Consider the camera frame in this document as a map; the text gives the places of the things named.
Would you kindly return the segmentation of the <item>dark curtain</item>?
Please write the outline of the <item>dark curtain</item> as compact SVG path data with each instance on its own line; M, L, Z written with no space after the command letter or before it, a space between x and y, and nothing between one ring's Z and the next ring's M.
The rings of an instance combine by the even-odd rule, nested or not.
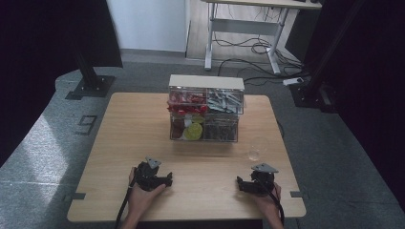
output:
M106 0L0 0L0 167L79 55L92 67L122 65Z
M321 10L299 10L288 37L303 69ZM334 112L405 210L405 0L365 0L326 73Z

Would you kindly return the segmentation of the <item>white metal frame desk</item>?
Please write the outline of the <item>white metal frame desk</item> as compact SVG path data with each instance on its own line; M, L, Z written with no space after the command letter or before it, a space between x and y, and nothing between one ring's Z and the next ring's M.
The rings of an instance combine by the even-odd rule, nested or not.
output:
M277 57L275 54L284 25L290 10L321 10L322 4L318 0L202 0L208 4L208 40L205 48L204 69L212 69L212 41L213 33L230 32L242 34L269 35L273 37L273 42L267 50L267 57L272 71L280 74ZM236 19L221 19L215 16L215 9L219 4L229 4L238 6L254 6L278 8L281 10L280 18L272 22L256 22Z

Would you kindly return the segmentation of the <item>black stand with base plate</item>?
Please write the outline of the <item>black stand with base plate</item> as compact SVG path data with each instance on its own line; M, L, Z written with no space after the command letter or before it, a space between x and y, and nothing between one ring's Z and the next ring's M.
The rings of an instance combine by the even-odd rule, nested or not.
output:
M98 75L90 60L80 50L75 50L75 62L82 75L73 91L68 92L66 99L81 100L83 97L105 97L115 81L111 75Z
M325 0L304 60L304 72L310 80L288 87L296 107L334 113L332 88L325 84L326 70L364 2Z

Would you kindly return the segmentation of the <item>person's left hand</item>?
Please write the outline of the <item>person's left hand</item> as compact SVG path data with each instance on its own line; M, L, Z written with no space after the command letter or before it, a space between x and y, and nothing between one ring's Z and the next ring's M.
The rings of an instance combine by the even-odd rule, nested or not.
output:
M154 198L162 193L165 188L166 185L162 184L152 191L145 191L141 189L135 181L130 187L131 192L128 198L128 214L125 220L131 223L138 222L151 206Z

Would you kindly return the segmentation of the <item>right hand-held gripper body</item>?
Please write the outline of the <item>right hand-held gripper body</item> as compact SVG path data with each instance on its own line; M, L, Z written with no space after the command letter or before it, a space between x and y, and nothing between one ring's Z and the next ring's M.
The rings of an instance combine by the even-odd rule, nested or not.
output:
M275 174L278 170L267 163L252 166L251 180L253 181L254 194L267 194L274 189Z

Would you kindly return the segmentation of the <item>clear drawer with capsules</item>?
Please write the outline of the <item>clear drawer with capsules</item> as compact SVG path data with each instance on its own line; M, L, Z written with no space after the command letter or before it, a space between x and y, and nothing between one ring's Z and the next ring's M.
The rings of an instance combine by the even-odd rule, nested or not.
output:
M179 115L179 114L171 114L170 115L170 138L172 140L185 140L185 141L212 141L212 140L204 140L203 139L203 132L204 132L204 125L207 122L214 122L214 121L231 121L231 122L237 122L239 125L239 117L237 115L222 115L222 114L206 114L206 115L201 115L204 118L204 122L201 124L202 125L202 136L198 140L188 140L184 137L182 134L181 138L174 139L172 137L172 132L174 129L177 129L173 126L173 120L174 119L182 119L183 121L186 118L192 119L193 115L200 115L200 114L185 114L185 115Z

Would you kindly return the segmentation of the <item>pile of red packets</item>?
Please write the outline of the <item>pile of red packets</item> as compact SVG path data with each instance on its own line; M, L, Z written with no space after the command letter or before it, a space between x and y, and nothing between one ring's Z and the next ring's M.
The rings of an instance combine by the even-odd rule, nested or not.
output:
M208 111L205 93L171 92L167 110L178 115L205 114Z

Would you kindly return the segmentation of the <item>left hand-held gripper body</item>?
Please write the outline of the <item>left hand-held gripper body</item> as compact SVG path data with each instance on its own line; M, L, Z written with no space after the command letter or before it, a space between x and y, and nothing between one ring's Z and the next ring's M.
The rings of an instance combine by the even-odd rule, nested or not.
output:
M149 156L138 166L135 172L136 184L144 191L150 192L166 183L165 177L158 177L161 162Z

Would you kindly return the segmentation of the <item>person's right hand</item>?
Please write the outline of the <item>person's right hand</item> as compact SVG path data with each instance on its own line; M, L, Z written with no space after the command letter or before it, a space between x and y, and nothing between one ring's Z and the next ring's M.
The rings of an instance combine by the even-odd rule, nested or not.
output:
M276 222L281 220L279 209L270 196L252 195L251 197L268 221Z

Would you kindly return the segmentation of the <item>white power strip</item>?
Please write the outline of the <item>white power strip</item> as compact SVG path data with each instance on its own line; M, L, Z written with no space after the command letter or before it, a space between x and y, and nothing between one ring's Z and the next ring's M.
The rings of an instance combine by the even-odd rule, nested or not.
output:
M302 77L295 77L295 78L283 80L283 85L288 86L288 85L293 85L293 84L300 84L303 82L304 82L304 79Z

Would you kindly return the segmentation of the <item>pile of tea bags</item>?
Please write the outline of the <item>pile of tea bags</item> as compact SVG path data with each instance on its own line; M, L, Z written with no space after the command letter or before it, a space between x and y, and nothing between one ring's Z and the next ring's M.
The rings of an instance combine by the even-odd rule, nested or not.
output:
M238 123L231 121L207 122L204 125L203 139L236 142L238 140Z

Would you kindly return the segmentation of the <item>clear drawer with packets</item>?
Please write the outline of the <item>clear drawer with packets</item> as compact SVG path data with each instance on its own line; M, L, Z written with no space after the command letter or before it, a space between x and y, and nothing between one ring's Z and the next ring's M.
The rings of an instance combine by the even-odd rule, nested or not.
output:
M171 92L193 92L193 93L205 93L206 96L206 103L207 103L207 94L210 90L225 90L225 89L210 89L210 88L181 88L181 87L175 87L169 90L169 93ZM210 113L209 109L205 114L219 114L219 113Z

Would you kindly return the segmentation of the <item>clear organizer with white top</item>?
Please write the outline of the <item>clear organizer with white top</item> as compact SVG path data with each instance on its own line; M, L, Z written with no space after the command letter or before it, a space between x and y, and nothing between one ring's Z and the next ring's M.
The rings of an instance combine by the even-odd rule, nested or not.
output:
M169 90L175 87L238 90L244 92L245 98L244 81L242 80L242 78L237 77L172 74L169 80ZM239 118L241 116L241 114L201 115L237 115Z

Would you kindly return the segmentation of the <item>clear glass cup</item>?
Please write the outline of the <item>clear glass cup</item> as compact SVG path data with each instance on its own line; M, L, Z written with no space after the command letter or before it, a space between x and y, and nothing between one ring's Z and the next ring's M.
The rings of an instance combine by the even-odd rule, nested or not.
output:
M268 151L269 143L265 138L255 138L250 142L248 158L257 161Z

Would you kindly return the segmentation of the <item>pile of grey stick packets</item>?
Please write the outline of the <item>pile of grey stick packets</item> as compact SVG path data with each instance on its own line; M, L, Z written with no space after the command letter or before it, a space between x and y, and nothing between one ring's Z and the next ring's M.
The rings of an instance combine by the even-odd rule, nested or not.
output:
M207 94L210 113L241 115L244 112L244 93L229 90L210 90Z

